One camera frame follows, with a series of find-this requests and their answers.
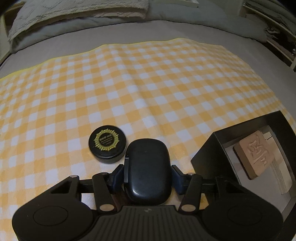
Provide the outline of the black cardboard box tray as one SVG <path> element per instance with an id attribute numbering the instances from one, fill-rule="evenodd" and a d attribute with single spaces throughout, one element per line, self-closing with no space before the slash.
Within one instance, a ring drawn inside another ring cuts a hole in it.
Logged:
<path id="1" fill-rule="evenodd" d="M 268 201 L 295 232 L 295 133 L 281 111 L 213 132 L 191 163 L 204 179 L 221 177 Z"/>

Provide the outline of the yellow white checkered cloth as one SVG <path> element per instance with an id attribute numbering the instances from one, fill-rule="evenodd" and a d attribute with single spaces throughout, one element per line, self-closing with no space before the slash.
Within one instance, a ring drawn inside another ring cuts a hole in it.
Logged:
<path id="1" fill-rule="evenodd" d="M 1 78 L 1 240 L 15 211 L 70 175 L 109 172 L 88 147 L 103 125 L 127 140 L 155 138 L 173 164 L 214 131 L 274 111 L 295 120 L 266 82 L 225 47 L 177 38 L 107 44 Z"/>

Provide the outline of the white shelf unit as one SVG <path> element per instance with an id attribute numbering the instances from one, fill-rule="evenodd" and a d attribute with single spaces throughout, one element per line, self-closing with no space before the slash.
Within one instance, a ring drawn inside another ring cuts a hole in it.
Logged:
<path id="1" fill-rule="evenodd" d="M 245 1 L 240 14 L 264 28 L 264 45 L 295 70 L 295 16 L 279 1 Z"/>

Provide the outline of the carved wooden square block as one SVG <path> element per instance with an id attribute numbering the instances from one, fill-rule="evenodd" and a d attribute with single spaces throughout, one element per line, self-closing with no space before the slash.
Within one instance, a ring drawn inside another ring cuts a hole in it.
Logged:
<path id="1" fill-rule="evenodd" d="M 274 160 L 273 151 L 261 131 L 241 139 L 233 149 L 250 180 L 259 177 Z"/>

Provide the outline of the grey textured pillow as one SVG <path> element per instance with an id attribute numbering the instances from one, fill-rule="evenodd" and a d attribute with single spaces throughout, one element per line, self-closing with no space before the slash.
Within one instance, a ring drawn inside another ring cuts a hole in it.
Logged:
<path id="1" fill-rule="evenodd" d="M 26 1 L 19 10 L 8 39 L 37 28 L 43 22 L 51 24 L 60 20 L 93 16 L 96 18 L 145 18 L 149 1 Z"/>

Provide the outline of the black rounded plastic case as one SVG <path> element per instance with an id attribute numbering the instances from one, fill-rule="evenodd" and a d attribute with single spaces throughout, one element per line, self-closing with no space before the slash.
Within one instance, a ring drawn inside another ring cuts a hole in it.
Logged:
<path id="1" fill-rule="evenodd" d="M 170 197 L 173 185 L 170 155 L 157 139 L 131 142 L 125 153 L 124 188 L 134 205 L 161 205 Z"/>

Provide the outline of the black round tin gold emblem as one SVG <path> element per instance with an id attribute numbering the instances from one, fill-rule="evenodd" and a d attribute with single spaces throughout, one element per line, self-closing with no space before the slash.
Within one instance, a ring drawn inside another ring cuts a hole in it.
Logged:
<path id="1" fill-rule="evenodd" d="M 120 128 L 104 125 L 91 133 L 88 145 L 90 152 L 98 161 L 113 164 L 125 155 L 127 140 Z"/>

